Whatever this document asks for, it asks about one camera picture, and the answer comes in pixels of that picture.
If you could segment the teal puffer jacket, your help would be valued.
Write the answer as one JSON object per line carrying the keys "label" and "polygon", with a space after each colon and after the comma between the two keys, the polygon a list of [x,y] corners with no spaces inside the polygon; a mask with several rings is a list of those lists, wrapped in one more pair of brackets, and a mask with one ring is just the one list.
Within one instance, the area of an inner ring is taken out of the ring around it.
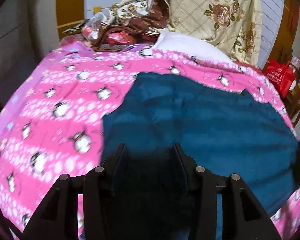
{"label": "teal puffer jacket", "polygon": [[175,143],[214,174],[242,176],[270,215],[300,187],[298,141],[271,104],[246,90],[228,93],[183,76],[141,73],[102,122],[103,159],[126,145],[111,214],[119,239],[187,238],[192,205],[171,153]]}

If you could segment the pink penguin bed cover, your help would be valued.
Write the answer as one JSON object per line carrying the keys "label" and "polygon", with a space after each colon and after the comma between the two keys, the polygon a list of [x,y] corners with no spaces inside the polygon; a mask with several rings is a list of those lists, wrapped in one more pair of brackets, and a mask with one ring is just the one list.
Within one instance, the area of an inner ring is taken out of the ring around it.
{"label": "pink penguin bed cover", "polygon": [[[102,119],[123,103],[141,73],[183,76],[228,93],[246,90],[255,101],[271,104],[295,137],[279,94],[253,68],[201,61],[177,51],[145,49],[70,57],[64,49],[56,50],[0,113],[0,235],[21,239],[59,176],[82,176],[103,164]],[[217,204],[215,239],[222,239],[221,196]],[[85,239],[82,195],[78,197],[77,216],[78,239]],[[268,216],[280,239],[292,238],[300,226],[300,187]]]}

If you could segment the wooden shelf unit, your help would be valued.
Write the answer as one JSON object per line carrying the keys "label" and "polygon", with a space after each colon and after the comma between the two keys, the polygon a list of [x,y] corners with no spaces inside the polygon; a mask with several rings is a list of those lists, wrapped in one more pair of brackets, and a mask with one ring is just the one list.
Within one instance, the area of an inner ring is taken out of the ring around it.
{"label": "wooden shelf unit", "polygon": [[293,126],[295,127],[300,120],[300,68],[296,68],[294,65],[292,65],[292,67],[295,70],[294,74],[297,83],[293,90],[289,91],[287,94],[287,100],[289,103],[287,111]]}

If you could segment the red plastic bag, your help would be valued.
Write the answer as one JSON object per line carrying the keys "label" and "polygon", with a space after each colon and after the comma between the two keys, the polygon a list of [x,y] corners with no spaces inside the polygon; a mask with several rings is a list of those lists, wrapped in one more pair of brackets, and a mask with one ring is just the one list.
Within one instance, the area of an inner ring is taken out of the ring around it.
{"label": "red plastic bag", "polygon": [[290,61],[285,64],[279,64],[275,60],[270,60],[264,75],[273,84],[279,95],[284,98],[296,80],[293,68],[290,66]]}

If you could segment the white pillow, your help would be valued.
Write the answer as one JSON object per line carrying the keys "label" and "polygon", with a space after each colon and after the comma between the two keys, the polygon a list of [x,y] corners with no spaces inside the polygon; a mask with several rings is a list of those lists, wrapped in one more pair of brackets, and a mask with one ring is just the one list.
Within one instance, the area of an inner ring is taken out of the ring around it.
{"label": "white pillow", "polygon": [[189,56],[195,56],[201,61],[216,60],[219,62],[232,63],[230,57],[215,46],[182,33],[169,31],[161,33],[152,49],[178,51]]}

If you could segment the cream floral quilt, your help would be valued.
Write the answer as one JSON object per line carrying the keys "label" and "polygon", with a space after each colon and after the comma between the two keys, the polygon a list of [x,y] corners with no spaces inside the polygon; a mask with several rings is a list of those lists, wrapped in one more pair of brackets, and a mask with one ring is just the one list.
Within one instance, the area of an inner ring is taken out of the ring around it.
{"label": "cream floral quilt", "polygon": [[217,47],[231,59],[257,65],[261,45],[260,0],[169,0],[169,29]]}

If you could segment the brown floral bedding pile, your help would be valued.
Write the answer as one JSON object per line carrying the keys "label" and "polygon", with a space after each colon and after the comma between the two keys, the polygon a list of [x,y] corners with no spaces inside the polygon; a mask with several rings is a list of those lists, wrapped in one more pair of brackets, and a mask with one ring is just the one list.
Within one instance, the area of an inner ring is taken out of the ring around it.
{"label": "brown floral bedding pile", "polygon": [[122,0],[108,13],[92,17],[82,35],[94,50],[112,33],[125,33],[138,41],[154,41],[170,22],[170,0]]}

